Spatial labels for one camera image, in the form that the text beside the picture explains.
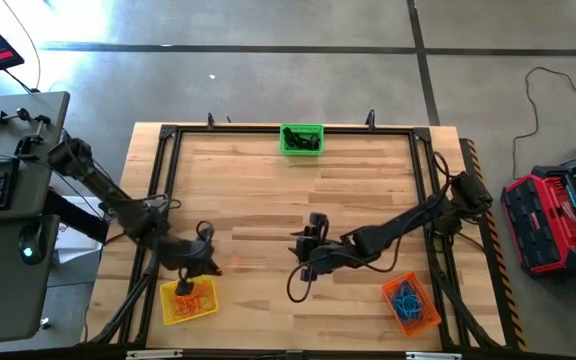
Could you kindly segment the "silver frame bracket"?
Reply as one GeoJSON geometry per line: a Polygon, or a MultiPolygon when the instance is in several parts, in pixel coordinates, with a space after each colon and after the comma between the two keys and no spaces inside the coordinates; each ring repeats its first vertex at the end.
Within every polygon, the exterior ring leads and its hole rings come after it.
{"type": "Polygon", "coordinates": [[[166,360],[182,358],[182,349],[144,349],[131,350],[126,353],[125,360],[166,360]]]}
{"type": "Polygon", "coordinates": [[[462,354],[446,352],[406,352],[406,360],[462,360],[462,354]]]}

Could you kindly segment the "yellow plastic basket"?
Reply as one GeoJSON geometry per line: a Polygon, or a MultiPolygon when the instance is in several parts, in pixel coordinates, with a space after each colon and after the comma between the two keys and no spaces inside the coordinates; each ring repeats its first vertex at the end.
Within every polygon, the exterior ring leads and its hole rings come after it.
{"type": "Polygon", "coordinates": [[[193,320],[193,319],[196,319],[196,318],[199,318],[199,317],[202,317],[205,315],[209,315],[209,314],[212,314],[212,313],[215,313],[218,311],[219,305],[218,305],[218,300],[217,300],[215,281],[212,277],[203,275],[203,276],[199,276],[197,278],[194,278],[192,280],[194,282],[194,288],[196,285],[210,286],[212,288],[212,291],[214,294],[214,299],[215,299],[215,302],[217,305],[216,309],[213,311],[209,311],[207,313],[204,313],[204,314],[195,315],[195,316],[187,317],[187,318],[182,318],[182,317],[176,315],[175,311],[174,311],[174,307],[175,307],[174,298],[176,297],[175,288],[176,288],[178,281],[179,280],[164,283],[160,286],[159,294],[160,294],[160,301],[161,301],[161,307],[162,307],[162,320],[163,320],[164,325],[168,326],[168,325],[173,325],[173,324],[193,320]]]}

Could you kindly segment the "grey side desk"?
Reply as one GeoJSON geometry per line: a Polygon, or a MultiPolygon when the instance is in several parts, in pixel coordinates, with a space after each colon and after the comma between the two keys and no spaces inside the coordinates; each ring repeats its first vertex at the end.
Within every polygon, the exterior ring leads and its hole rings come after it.
{"type": "MultiPolygon", "coordinates": [[[[51,124],[42,130],[44,142],[33,148],[45,157],[60,139],[70,101],[66,91],[0,96],[0,110],[9,115],[19,108],[30,115],[45,115],[51,124]]],[[[36,132],[39,125],[14,119],[0,125],[0,159],[14,155],[17,143],[36,132]]],[[[10,208],[0,210],[0,342],[29,338],[39,329],[50,261],[37,265],[22,261],[21,229],[43,210],[51,171],[41,165],[21,163],[10,208]]]]}

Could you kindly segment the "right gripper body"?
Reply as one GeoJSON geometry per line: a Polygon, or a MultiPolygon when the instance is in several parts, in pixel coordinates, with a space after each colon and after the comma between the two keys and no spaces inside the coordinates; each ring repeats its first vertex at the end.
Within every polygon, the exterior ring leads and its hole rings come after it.
{"type": "Polygon", "coordinates": [[[293,254],[300,265],[312,264],[318,275],[330,274],[342,267],[356,267],[354,246],[347,240],[341,241],[315,239],[297,236],[293,254]]]}

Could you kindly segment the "white cardboard box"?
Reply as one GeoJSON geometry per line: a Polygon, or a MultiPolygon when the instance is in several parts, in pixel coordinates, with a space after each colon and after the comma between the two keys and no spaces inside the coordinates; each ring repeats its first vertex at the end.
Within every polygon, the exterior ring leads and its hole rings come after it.
{"type": "MultiPolygon", "coordinates": [[[[101,210],[98,207],[100,200],[95,197],[66,196],[65,199],[89,214],[93,214],[93,211],[101,214],[101,210]]],[[[87,237],[64,223],[59,224],[55,243],[55,258],[60,264],[99,251],[101,248],[102,244],[98,241],[87,237]]]]}

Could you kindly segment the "orange rubber band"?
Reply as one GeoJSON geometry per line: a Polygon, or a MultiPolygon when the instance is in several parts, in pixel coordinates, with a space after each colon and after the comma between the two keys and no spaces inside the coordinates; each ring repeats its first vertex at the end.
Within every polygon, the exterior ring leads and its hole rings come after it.
{"type": "Polygon", "coordinates": [[[196,285],[190,295],[176,296],[174,298],[175,314],[182,317],[192,317],[213,311],[217,305],[210,286],[196,285]]]}

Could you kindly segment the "black computer mouse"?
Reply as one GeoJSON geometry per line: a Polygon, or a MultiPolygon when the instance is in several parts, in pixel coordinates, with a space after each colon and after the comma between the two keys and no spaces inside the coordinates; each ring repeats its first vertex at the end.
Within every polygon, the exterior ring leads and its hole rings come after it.
{"type": "Polygon", "coordinates": [[[43,237],[42,231],[42,222],[36,220],[24,225],[19,232],[19,253],[26,265],[37,265],[46,256],[47,240],[43,237]]]}

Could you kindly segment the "red black toolbox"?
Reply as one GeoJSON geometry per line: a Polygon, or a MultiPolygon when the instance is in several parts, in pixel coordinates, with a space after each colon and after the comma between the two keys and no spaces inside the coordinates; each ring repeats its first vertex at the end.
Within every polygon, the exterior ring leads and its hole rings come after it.
{"type": "Polygon", "coordinates": [[[536,166],[504,187],[500,202],[525,273],[576,275],[576,184],[570,169],[536,166]]]}

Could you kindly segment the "green plastic basket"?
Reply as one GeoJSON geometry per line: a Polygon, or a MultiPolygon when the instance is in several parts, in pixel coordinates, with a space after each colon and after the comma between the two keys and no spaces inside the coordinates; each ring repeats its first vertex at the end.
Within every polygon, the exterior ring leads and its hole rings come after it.
{"type": "Polygon", "coordinates": [[[319,156],[324,150],[324,126],[282,124],[279,149],[284,156],[319,156]]]}

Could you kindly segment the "blue rubber band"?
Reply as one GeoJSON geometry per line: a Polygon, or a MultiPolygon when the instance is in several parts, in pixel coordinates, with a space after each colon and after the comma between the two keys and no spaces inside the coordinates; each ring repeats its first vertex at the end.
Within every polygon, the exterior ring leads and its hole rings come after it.
{"type": "Polygon", "coordinates": [[[390,303],[399,320],[404,324],[420,322],[423,319],[423,304],[409,281],[402,281],[391,294],[390,303]]]}

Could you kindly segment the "yellow black hazard strip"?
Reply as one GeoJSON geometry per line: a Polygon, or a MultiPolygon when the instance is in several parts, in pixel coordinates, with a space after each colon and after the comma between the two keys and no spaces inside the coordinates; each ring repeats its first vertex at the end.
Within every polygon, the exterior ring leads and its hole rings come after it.
{"type": "Polygon", "coordinates": [[[506,346],[514,350],[526,351],[527,346],[514,300],[511,281],[505,266],[502,247],[499,243],[495,219],[490,210],[487,210],[482,219],[478,221],[478,227],[506,346]]]}

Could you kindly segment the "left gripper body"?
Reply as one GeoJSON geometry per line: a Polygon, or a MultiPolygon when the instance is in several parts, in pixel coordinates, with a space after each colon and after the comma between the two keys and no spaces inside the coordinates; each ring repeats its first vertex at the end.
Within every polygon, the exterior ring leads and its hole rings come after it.
{"type": "Polygon", "coordinates": [[[159,239],[160,263],[167,270],[184,269],[188,278],[205,275],[204,264],[210,260],[214,261],[212,237],[213,232],[200,232],[193,241],[172,235],[161,237],[159,239]]]}

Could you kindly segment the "orange plastic basket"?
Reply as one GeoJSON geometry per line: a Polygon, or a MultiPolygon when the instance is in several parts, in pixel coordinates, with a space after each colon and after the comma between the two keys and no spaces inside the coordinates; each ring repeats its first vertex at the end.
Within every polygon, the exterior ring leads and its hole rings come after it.
{"type": "Polygon", "coordinates": [[[380,286],[380,290],[381,290],[381,294],[382,294],[386,304],[389,306],[389,309],[391,310],[391,312],[395,318],[395,321],[397,322],[397,324],[400,326],[402,332],[407,337],[414,337],[414,336],[420,335],[424,331],[426,331],[426,330],[428,330],[434,326],[438,326],[441,323],[441,317],[439,316],[439,314],[438,314],[433,302],[431,301],[430,297],[427,295],[421,281],[419,280],[419,278],[417,277],[417,275],[414,272],[408,272],[404,275],[401,275],[397,278],[394,278],[394,279],[388,281],[387,283],[382,284],[380,286]],[[417,292],[420,300],[422,301],[423,319],[420,322],[415,322],[412,324],[404,325],[399,320],[399,318],[397,317],[395,310],[390,303],[391,294],[399,287],[399,284],[402,281],[409,281],[410,284],[415,289],[415,291],[417,292]]]}

